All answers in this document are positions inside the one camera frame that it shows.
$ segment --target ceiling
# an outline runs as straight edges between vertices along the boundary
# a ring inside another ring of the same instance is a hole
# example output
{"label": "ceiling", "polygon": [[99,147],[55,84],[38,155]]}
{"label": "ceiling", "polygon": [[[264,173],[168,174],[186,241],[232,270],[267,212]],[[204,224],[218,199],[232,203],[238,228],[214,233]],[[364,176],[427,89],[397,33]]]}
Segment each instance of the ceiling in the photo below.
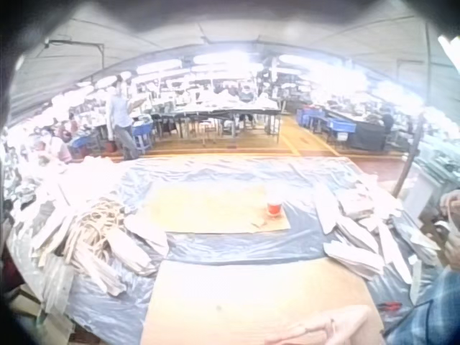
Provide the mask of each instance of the ceiling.
{"label": "ceiling", "polygon": [[[12,117],[18,120],[30,115],[59,92],[91,75],[97,80],[152,59],[230,45],[351,59],[356,65],[399,80],[421,96],[426,95],[425,25],[399,0],[380,1],[346,22],[326,21],[305,12],[278,17],[258,8],[254,16],[248,12],[179,15],[175,20],[155,22],[154,26],[135,32],[96,5],[80,7],[49,38],[103,44],[106,69],[101,71],[101,54],[95,47],[39,45],[27,54],[15,76]],[[431,103],[460,122],[460,76],[437,36],[431,27]]]}

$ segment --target cardboard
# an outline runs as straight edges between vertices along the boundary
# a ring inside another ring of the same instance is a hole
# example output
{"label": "cardboard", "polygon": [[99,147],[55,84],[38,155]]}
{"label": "cardboard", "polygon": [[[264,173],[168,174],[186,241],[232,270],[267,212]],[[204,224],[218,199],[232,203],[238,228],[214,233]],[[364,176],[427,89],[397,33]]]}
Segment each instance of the cardboard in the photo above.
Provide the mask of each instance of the cardboard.
{"label": "cardboard", "polygon": [[309,316],[356,304],[372,312],[351,343],[378,344],[383,325],[363,279],[330,259],[239,266],[164,261],[141,344],[262,345]]}
{"label": "cardboard", "polygon": [[267,212],[263,185],[181,183],[155,189],[140,215],[166,232],[238,234],[289,229],[282,210]]}

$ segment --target red scissors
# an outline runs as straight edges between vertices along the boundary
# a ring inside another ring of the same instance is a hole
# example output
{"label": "red scissors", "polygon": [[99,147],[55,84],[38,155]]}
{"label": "red scissors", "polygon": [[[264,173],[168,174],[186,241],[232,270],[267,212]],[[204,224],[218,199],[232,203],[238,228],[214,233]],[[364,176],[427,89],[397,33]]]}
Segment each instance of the red scissors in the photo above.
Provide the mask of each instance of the red scissors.
{"label": "red scissors", "polygon": [[385,302],[377,304],[379,311],[398,311],[403,306],[400,302]]}

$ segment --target factory floor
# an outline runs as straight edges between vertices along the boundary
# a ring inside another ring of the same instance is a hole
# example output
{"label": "factory floor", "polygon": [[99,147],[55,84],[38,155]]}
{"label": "factory floor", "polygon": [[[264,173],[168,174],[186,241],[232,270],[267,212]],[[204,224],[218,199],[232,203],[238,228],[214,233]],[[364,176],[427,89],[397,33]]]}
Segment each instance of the factory floor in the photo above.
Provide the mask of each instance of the factory floor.
{"label": "factory floor", "polygon": [[[154,149],[145,152],[143,157],[171,155],[267,155],[297,157],[348,157],[365,173],[376,174],[385,189],[391,190],[403,168],[400,153],[366,152],[337,148],[326,143],[321,135],[313,134],[298,126],[294,116],[283,116],[279,140],[268,136],[263,127],[246,128],[236,139],[215,138],[208,133],[194,140],[179,139],[178,134],[163,134]],[[120,152],[105,154],[113,161],[122,160]]]}

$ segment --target person's hand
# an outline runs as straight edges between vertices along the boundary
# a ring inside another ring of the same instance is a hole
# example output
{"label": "person's hand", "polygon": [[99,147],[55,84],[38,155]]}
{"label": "person's hand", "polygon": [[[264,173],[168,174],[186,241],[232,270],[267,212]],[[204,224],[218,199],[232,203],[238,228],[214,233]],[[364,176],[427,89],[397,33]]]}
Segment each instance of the person's hand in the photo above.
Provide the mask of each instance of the person's hand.
{"label": "person's hand", "polygon": [[460,234],[453,231],[449,233],[445,254],[451,268],[460,271]]}
{"label": "person's hand", "polygon": [[302,344],[298,338],[315,332],[326,335],[325,345],[346,344],[368,319],[370,312],[367,305],[350,305],[328,310],[293,326],[286,332],[268,336],[265,345]]}
{"label": "person's hand", "polygon": [[439,207],[441,208],[441,213],[444,216],[447,216],[447,209],[449,208],[449,204],[452,201],[460,201],[460,190],[453,190],[441,197],[441,200],[439,201]]}

